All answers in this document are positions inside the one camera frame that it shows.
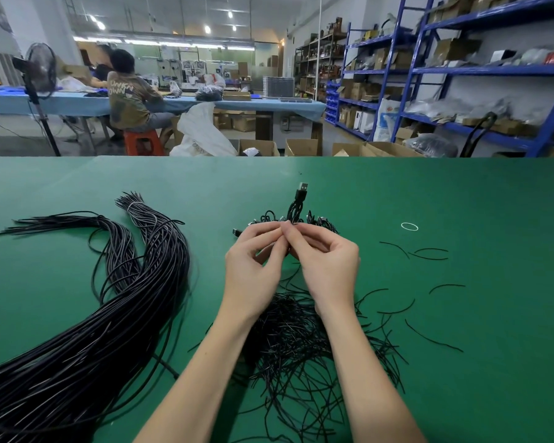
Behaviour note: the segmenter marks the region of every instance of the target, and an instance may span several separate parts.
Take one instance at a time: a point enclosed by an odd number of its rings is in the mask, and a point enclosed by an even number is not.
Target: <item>shorts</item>
[[[175,116],[176,115],[174,113],[170,112],[150,113],[150,118],[148,118],[146,123],[137,127],[129,127],[125,130],[128,132],[142,133],[148,132],[148,130],[164,129],[172,126],[171,118],[174,118]]]

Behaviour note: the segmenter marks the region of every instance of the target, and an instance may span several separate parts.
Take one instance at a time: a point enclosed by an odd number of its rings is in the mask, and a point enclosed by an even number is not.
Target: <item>brown t-shirt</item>
[[[107,77],[111,126],[119,129],[143,126],[150,112],[146,101],[161,101],[162,96],[135,74],[111,71]]]

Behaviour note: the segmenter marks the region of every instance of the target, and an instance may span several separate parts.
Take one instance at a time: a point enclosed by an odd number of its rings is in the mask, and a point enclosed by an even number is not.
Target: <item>pillar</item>
[[[66,64],[82,65],[80,50],[62,0],[0,0],[23,56],[42,42]]]

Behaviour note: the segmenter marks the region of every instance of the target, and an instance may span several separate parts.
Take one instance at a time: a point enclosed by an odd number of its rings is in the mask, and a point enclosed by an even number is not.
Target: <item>blue tablecloth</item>
[[[41,107],[46,114],[66,116],[103,116],[109,114],[108,98],[85,97],[84,93],[54,93],[46,100],[41,100]],[[189,110],[199,103],[193,97],[165,98],[165,110],[180,113]],[[218,109],[257,110],[257,111],[290,111],[312,121],[320,121],[325,104],[282,103],[274,99],[253,99],[251,101],[218,101]],[[0,113],[12,115],[30,114],[29,98],[22,93],[11,92],[0,94]]]

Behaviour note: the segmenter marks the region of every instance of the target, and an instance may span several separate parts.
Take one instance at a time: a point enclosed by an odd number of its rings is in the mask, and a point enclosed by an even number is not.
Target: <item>red plastic stool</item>
[[[163,144],[160,142],[156,130],[142,133],[125,131],[123,135],[125,136],[125,153],[127,155],[165,156]],[[152,149],[151,152],[140,154],[138,152],[138,141],[149,141],[150,148]]]

